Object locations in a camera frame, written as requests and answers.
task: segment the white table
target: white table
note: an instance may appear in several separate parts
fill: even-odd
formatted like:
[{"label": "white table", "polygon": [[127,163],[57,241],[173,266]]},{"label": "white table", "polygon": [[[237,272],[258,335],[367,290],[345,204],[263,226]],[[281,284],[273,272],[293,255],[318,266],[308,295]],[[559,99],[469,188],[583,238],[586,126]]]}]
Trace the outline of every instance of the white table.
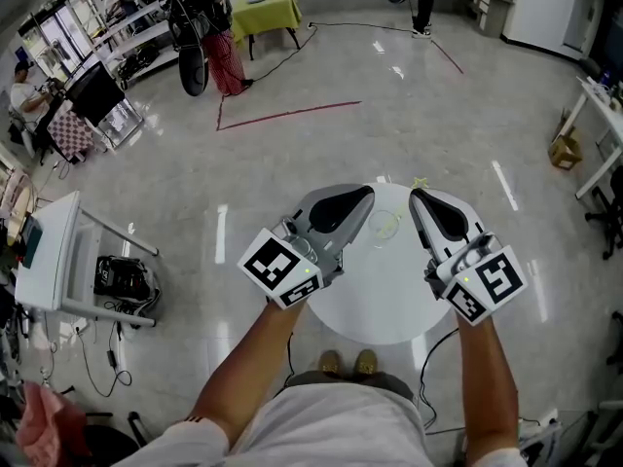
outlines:
[{"label": "white table", "polygon": [[313,312],[335,332],[368,344],[410,341],[432,328],[450,309],[424,282],[430,254],[421,246],[409,212],[411,189],[388,183],[368,184],[380,209],[399,219],[399,229],[378,249],[366,222],[344,249],[344,271],[331,286],[309,300]]},{"label": "white table", "polygon": [[616,162],[616,160],[619,159],[621,153],[623,152],[621,149],[623,146],[623,115],[620,113],[615,113],[614,111],[612,111],[612,109],[610,109],[608,105],[600,100],[600,98],[597,97],[597,95],[595,94],[593,86],[591,84],[582,80],[580,80],[580,84],[582,85],[582,93],[577,99],[577,102],[575,102],[575,106],[573,107],[573,110],[571,111],[571,114],[569,115],[567,121],[558,132],[556,138],[554,138],[552,143],[554,143],[554,141],[556,141],[558,137],[568,134],[569,130],[573,126],[573,123],[575,122],[575,119],[586,104],[586,101],[590,100],[593,106],[604,118],[607,126],[599,141],[603,140],[608,132],[611,131],[618,141],[618,146],[605,160],[604,164],[602,164],[602,166],[595,172],[595,174],[591,176],[591,178],[589,178],[589,180],[584,185],[582,185],[582,187],[579,188],[579,190],[575,193],[576,198],[582,198],[584,194],[591,190],[591,188],[597,184],[597,182],[605,175],[605,173]]},{"label": "white table", "polygon": [[87,210],[80,202],[79,192],[39,209],[32,216],[43,233],[30,268],[19,265],[15,294],[18,303],[87,318],[156,325],[150,318],[95,305],[93,285],[104,229],[153,255],[158,255],[158,249]]}]

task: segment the red plaid skirt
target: red plaid skirt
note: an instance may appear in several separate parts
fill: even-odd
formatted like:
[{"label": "red plaid skirt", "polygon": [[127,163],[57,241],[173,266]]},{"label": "red plaid skirt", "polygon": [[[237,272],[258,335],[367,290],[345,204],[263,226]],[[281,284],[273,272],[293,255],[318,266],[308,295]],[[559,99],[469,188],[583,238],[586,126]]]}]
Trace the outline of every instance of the red plaid skirt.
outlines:
[{"label": "red plaid skirt", "polygon": [[243,91],[244,69],[232,39],[232,32],[228,29],[218,35],[204,36],[202,45],[216,88],[224,95],[238,95]]}]

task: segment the round white table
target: round white table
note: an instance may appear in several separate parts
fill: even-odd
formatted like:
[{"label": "round white table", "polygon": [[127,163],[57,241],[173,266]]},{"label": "round white table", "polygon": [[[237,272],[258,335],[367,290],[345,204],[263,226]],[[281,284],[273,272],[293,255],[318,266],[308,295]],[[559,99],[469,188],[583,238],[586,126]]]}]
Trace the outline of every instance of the round white table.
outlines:
[{"label": "round white table", "polygon": [[367,344],[410,341],[432,328],[450,306],[436,300],[424,281],[430,254],[421,246],[409,211],[411,189],[388,183],[368,184],[378,210],[393,213],[398,232],[383,248],[375,247],[368,222],[344,248],[344,274],[309,300],[313,312],[338,334]]}]

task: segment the yellow-green tablecloth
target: yellow-green tablecloth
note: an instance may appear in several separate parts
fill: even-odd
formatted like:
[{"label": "yellow-green tablecloth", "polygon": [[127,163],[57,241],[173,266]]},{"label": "yellow-green tablecloth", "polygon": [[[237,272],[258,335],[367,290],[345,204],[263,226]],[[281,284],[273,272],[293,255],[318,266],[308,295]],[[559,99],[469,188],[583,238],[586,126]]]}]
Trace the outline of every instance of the yellow-green tablecloth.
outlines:
[{"label": "yellow-green tablecloth", "polygon": [[296,29],[302,16],[296,0],[264,0],[256,4],[238,0],[232,9],[234,40],[239,42],[245,36],[271,29]]}]

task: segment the cardboard box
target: cardboard box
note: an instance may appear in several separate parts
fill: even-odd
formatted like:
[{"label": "cardboard box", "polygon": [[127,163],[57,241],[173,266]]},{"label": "cardboard box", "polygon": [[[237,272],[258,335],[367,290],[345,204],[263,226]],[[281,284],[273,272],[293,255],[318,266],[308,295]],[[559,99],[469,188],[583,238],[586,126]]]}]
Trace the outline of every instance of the cardboard box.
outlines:
[{"label": "cardboard box", "polygon": [[582,151],[580,144],[577,142],[577,129],[573,128],[569,135],[558,137],[558,139],[549,146],[549,161],[561,169],[569,171],[576,164],[582,161]]}]

